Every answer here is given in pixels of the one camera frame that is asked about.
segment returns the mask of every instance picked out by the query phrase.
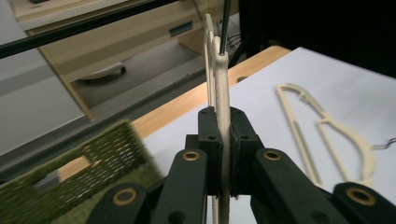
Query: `white surface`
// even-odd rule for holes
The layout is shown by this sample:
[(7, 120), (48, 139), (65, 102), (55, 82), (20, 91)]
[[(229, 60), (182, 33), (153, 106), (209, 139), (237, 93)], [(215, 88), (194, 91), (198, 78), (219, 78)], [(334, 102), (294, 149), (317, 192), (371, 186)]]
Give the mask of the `white surface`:
[[(357, 131), (372, 144), (382, 144), (396, 137), (396, 80), (359, 67), (342, 63), (307, 49), (296, 49), (231, 88), (231, 106), (242, 109), (266, 147), (285, 151), (304, 170), (281, 104), (276, 85), (294, 83), (307, 89), (334, 119)], [(318, 172), (327, 191), (343, 182), (332, 157), (315, 129), (313, 110), (299, 102), (296, 94), (288, 95), (297, 120), (310, 146)], [(197, 133), (197, 113), (206, 104), (172, 122), (145, 139), (150, 152), (165, 174), (175, 154), (183, 149), (185, 136)], [(339, 135), (332, 135), (350, 173), (357, 176), (360, 158)], [(375, 152), (373, 175), (375, 190), (396, 203), (396, 146)], [(249, 197), (232, 200), (230, 223), (256, 223)]]

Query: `green basket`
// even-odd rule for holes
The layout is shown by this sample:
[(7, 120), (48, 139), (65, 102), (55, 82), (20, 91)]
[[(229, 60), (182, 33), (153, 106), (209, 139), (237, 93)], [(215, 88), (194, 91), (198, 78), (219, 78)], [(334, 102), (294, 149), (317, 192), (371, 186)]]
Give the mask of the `green basket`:
[[(70, 161), (85, 157), (90, 166), (47, 189), (35, 183)], [(0, 223), (85, 223), (106, 191), (120, 183), (145, 187), (160, 180), (153, 159), (129, 120), (0, 186)]]

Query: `wooden countertop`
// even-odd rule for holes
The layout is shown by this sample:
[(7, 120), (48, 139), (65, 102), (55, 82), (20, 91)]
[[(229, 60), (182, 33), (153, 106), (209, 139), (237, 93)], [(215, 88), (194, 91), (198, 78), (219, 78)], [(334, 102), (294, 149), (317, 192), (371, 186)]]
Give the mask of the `wooden countertop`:
[[(265, 66), (280, 59), (289, 52), (289, 49), (272, 46), (237, 64), (228, 71), (230, 87), (238, 82), (238, 78), (249, 77), (255, 74)], [(134, 120), (132, 124), (140, 137), (145, 138), (206, 101), (206, 83), (203, 83), (200, 86), (178, 96), (165, 105), (147, 113), (143, 117)]]

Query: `wire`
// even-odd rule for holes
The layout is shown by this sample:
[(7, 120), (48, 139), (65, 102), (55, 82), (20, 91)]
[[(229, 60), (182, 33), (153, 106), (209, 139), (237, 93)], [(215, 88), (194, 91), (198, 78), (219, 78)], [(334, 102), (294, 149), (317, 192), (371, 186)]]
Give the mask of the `wire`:
[(393, 143), (396, 143), (396, 138), (390, 138), (388, 142), (384, 145), (375, 145), (373, 146), (373, 150), (379, 150), (379, 149), (387, 149), (392, 145)]
[(229, 40), (229, 42), (227, 43), (227, 45), (229, 45), (229, 46), (231, 46), (235, 41), (241, 41), (241, 38), (239, 37), (237, 37), (237, 38), (234, 38), (233, 40)]
[(241, 42), (242, 42), (242, 40), (239, 40), (238, 42), (236, 42), (235, 44), (229, 46), (228, 48), (229, 48), (229, 49), (230, 49), (230, 48), (233, 48), (233, 47), (237, 46), (238, 44), (240, 44)]
[(232, 35), (232, 36), (228, 37), (228, 40), (230, 40), (231, 38), (240, 37), (240, 36), (241, 36), (240, 34), (239, 35)]
[(224, 55), (225, 49), (227, 47), (227, 32), (228, 32), (228, 21), (230, 19), (230, 8), (231, 8), (231, 0), (225, 0), (224, 10), (223, 10), (223, 23), (221, 27), (219, 55)]

